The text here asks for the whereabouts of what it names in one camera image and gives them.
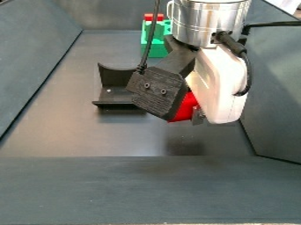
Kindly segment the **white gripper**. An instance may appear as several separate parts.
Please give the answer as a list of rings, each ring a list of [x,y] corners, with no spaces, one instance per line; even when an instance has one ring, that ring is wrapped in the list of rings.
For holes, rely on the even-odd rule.
[[[186,77],[201,106],[193,107],[194,126],[201,125],[205,118],[212,124],[225,124],[240,119],[248,95],[237,97],[236,93],[245,89],[247,79],[247,64],[226,47],[217,45],[216,48],[198,51],[194,69]]]

